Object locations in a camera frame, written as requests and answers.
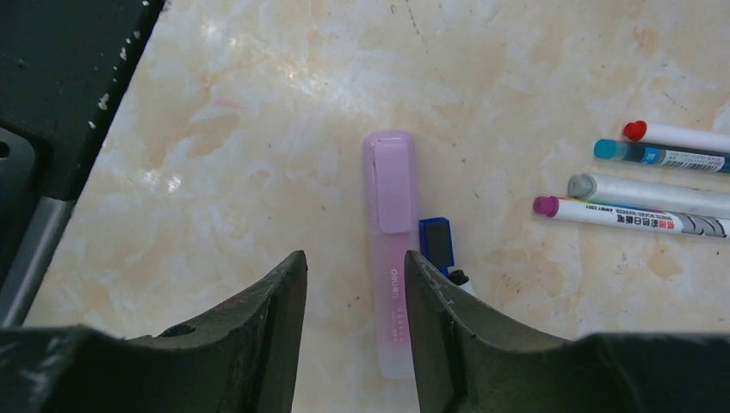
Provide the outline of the blue capped white marker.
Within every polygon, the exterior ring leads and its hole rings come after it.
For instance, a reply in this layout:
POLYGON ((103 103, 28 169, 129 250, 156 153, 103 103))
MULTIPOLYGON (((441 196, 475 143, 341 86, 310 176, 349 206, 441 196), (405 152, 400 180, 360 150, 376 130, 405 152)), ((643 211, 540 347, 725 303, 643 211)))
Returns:
POLYGON ((418 221, 420 253, 446 278, 455 265, 450 222, 445 217, 418 221))

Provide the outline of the pink highlighter pen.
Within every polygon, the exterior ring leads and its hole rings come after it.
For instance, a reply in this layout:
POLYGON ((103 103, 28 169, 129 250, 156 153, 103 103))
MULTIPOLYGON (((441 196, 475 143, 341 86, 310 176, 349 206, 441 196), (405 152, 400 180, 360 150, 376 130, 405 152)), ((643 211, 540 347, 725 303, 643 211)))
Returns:
POLYGON ((414 138, 403 131, 373 133, 363 141, 362 163, 378 366, 386 379, 411 379, 405 255, 419 248, 414 138))

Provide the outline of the blue teal pen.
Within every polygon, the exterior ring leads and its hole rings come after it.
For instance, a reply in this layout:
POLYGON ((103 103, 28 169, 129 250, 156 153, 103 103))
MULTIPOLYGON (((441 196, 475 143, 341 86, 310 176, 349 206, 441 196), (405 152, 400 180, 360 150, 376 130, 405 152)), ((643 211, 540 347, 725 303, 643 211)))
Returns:
POLYGON ((729 174, 729 156, 726 154, 667 145, 599 139, 593 146, 593 155, 602 160, 729 174))

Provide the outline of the black capped white marker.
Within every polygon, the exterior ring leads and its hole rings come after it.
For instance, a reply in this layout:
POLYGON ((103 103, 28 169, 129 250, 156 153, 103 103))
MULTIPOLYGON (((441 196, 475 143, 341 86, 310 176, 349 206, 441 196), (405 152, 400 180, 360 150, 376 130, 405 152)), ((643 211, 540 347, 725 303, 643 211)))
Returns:
POLYGON ((449 280, 463 291, 474 295, 473 284, 470 278, 461 269, 455 269, 449 273, 449 280))

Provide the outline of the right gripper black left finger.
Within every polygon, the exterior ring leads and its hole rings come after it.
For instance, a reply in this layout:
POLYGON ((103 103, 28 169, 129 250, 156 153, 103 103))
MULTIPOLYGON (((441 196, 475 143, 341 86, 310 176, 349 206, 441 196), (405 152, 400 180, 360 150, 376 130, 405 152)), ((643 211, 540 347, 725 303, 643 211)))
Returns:
POLYGON ((1 332, 4 412, 288 412, 307 262, 292 252, 261 280, 158 336, 83 325, 1 332))

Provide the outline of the magenta capped white marker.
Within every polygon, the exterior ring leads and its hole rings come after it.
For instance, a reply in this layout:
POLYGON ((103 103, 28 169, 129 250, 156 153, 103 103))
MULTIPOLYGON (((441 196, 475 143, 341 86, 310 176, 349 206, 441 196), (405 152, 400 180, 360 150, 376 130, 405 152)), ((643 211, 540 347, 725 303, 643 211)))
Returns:
POLYGON ((556 196, 538 196, 533 212, 550 219, 657 233, 729 239, 729 219, 688 213, 607 206, 556 196))

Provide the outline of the red capped white marker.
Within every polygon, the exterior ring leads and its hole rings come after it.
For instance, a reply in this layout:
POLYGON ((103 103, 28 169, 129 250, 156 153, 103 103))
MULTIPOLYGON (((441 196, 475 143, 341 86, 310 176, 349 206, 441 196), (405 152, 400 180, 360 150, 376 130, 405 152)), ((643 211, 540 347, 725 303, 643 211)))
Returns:
POLYGON ((729 136, 727 134, 647 123, 643 120, 629 122, 623 127, 622 135, 634 142, 729 152, 729 136))

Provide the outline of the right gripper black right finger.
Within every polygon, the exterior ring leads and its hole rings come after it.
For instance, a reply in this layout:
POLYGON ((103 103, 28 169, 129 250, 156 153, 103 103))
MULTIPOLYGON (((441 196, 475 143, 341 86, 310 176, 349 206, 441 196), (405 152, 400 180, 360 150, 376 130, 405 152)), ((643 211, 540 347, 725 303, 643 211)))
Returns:
POLYGON ((729 338, 598 333, 569 341, 453 285, 415 251, 405 296, 423 412, 726 412, 729 338))

